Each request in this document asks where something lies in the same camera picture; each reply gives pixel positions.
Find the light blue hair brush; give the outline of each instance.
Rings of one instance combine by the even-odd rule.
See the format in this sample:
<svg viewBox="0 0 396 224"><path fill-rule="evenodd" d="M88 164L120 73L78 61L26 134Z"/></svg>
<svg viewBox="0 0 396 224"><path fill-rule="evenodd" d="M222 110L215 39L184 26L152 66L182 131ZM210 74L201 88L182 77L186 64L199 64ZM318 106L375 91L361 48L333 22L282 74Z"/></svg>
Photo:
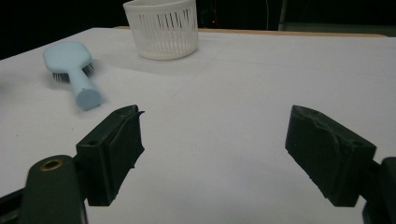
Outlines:
<svg viewBox="0 0 396 224"><path fill-rule="evenodd" d="M82 43L67 41L44 51L44 62L55 80L71 84L76 104L89 110L101 104L99 91L88 80L93 71L92 56Z"/></svg>

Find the brush bristles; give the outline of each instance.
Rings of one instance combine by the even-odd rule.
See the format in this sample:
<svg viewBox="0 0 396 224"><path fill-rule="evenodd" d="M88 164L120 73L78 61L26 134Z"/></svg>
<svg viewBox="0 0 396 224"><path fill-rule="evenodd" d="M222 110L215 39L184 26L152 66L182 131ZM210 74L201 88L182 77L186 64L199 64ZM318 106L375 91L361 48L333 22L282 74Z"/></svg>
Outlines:
<svg viewBox="0 0 396 224"><path fill-rule="evenodd" d="M87 66L83 67L82 71L85 73L87 77L91 75L94 71L92 63L89 63ZM56 81L64 82L64 83L70 82L70 78L67 73L52 73L52 76Z"/></svg>

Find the white table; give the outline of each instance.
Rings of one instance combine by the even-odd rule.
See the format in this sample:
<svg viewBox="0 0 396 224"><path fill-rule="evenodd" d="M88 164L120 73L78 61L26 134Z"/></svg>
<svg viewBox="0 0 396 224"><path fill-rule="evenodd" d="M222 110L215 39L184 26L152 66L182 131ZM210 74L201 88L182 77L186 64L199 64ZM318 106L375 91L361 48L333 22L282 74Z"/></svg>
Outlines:
<svg viewBox="0 0 396 224"><path fill-rule="evenodd" d="M99 107L83 112L53 80L45 47L0 61L0 195L24 187L29 168L75 145L127 105L141 116L146 151L100 223L362 223L336 208L284 148L292 105L321 111L395 156L396 39L200 33L175 61L142 59L129 30L66 38L93 57Z"/></svg>

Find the white plastic basket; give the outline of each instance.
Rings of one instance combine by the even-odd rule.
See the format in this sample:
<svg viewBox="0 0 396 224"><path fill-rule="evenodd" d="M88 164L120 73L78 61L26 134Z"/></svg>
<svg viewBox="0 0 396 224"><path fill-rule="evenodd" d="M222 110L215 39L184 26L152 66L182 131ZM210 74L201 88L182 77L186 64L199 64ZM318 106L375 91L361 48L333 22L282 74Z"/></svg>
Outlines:
<svg viewBox="0 0 396 224"><path fill-rule="evenodd" d="M171 60L198 48L195 0L135 0L123 7L142 57Z"/></svg>

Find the dark wall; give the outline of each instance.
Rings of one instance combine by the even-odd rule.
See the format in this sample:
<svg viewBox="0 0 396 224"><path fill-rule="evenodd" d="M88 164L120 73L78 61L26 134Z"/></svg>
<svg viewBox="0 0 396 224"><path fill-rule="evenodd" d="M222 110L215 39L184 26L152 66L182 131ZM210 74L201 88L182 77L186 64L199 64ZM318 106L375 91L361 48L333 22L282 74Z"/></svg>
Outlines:
<svg viewBox="0 0 396 224"><path fill-rule="evenodd" d="M289 0L287 22L396 25L395 0Z"/></svg>
<svg viewBox="0 0 396 224"><path fill-rule="evenodd" d="M92 27L128 25L124 2L6 0L0 13L0 60Z"/></svg>
<svg viewBox="0 0 396 224"><path fill-rule="evenodd" d="M269 30L277 30L281 5L281 0L268 0ZM200 27L240 30L267 29L265 0L197 0L197 13Z"/></svg>

